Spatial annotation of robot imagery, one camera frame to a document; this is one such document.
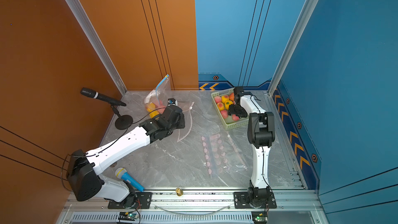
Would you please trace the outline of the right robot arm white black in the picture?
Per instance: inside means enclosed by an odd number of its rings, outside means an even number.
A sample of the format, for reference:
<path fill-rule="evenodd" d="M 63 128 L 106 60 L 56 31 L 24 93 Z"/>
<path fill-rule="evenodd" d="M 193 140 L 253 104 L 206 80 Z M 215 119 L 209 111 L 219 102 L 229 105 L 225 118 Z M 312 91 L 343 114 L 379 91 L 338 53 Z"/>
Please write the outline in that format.
<path fill-rule="evenodd" d="M 275 116 L 264 110 L 256 96 L 244 91 L 243 87 L 233 89 L 234 103 L 228 114 L 247 118 L 247 138 L 253 150 L 253 169 L 248 188 L 246 204 L 268 211 L 276 208 L 276 200 L 268 180 L 268 158 L 276 138 Z"/>

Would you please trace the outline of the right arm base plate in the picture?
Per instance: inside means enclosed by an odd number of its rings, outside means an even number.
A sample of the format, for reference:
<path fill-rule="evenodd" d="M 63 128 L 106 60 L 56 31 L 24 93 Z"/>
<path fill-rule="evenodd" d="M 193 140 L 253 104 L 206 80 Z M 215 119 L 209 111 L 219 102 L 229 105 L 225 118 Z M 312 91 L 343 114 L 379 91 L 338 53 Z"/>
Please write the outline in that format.
<path fill-rule="evenodd" d="M 257 208 L 257 209 L 276 209 L 277 203 L 273 193 L 265 195 L 250 195 L 249 192 L 235 192 L 234 207 L 236 209 Z"/>

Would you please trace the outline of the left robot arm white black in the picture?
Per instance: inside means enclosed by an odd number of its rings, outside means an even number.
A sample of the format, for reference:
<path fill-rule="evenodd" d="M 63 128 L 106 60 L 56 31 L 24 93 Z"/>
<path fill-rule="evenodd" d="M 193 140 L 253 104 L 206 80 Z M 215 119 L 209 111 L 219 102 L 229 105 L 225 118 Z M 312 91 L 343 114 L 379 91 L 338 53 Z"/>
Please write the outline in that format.
<path fill-rule="evenodd" d="M 141 122 L 113 142 L 87 152 L 81 149 L 73 152 L 66 178 L 76 200 L 84 202 L 99 197 L 120 204 L 122 208 L 137 207 L 137 188 L 127 179 L 114 180 L 104 176 L 103 172 L 130 153 L 162 140 L 174 130 L 184 127 L 182 109 L 172 104 L 163 113 Z"/>

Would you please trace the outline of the clear blue-zipper zip bag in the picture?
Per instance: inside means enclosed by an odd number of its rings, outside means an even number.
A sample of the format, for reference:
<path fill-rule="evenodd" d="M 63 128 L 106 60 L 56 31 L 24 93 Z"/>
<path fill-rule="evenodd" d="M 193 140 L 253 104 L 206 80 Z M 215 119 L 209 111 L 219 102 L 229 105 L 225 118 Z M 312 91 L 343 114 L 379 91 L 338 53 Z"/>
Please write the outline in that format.
<path fill-rule="evenodd" d="M 171 78 L 167 74 L 158 85 L 146 96 L 144 99 L 144 105 L 146 103 L 154 103 L 156 105 L 155 111 L 159 111 L 162 114 L 167 107 L 167 101 L 171 97 Z"/>

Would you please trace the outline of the pale pink peach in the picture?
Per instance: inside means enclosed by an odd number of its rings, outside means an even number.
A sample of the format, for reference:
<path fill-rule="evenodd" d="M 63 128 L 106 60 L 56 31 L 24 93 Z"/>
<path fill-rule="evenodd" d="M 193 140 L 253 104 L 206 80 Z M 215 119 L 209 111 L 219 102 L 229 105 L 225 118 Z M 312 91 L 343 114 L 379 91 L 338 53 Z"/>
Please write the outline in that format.
<path fill-rule="evenodd" d="M 233 119 L 233 121 L 239 121 L 240 120 L 240 118 L 238 117 L 238 116 L 236 116 L 236 115 L 232 115 L 232 119 Z"/>

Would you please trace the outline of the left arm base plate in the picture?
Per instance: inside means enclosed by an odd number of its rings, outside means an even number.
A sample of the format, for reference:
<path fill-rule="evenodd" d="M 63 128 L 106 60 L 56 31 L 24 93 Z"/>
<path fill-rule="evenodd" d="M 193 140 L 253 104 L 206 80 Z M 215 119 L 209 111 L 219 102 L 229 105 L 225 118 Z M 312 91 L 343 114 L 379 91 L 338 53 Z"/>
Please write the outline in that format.
<path fill-rule="evenodd" d="M 108 209 L 149 209 L 152 200 L 151 192 L 130 193 L 121 202 L 110 200 Z"/>

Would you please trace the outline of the pink peach with leaf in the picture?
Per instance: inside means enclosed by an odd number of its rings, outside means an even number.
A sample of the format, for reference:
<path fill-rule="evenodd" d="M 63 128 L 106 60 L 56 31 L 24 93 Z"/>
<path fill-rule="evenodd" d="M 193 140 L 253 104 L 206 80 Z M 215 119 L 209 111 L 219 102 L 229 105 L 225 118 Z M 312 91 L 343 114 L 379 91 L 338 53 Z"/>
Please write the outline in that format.
<path fill-rule="evenodd" d="M 228 111 L 227 110 L 221 110 L 220 114 L 223 117 L 223 119 L 227 119 L 228 118 Z"/>

